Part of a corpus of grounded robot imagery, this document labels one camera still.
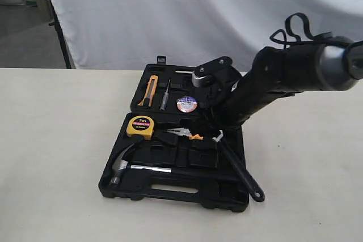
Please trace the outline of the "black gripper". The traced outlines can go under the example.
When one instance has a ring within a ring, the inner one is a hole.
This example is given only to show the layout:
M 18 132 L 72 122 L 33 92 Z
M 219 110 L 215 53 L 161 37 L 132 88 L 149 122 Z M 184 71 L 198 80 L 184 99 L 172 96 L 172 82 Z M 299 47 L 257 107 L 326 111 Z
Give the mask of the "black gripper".
M 195 120 L 197 134 L 217 138 L 219 130 L 235 128 L 278 99 L 278 79 L 270 75 L 211 75 L 208 82 L 217 93 L 209 108 Z

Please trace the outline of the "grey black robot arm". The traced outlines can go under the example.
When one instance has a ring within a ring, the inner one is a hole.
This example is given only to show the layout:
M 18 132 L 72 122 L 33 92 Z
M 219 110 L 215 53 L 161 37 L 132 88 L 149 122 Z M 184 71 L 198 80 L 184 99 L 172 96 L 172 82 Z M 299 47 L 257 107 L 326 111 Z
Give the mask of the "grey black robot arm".
M 230 57 L 196 67 L 192 82 L 203 88 L 201 116 L 192 134 L 215 136 L 235 128 L 277 99 L 303 92 L 347 91 L 362 79 L 362 41 L 345 37 L 292 43 L 286 49 L 266 46 L 242 75 Z

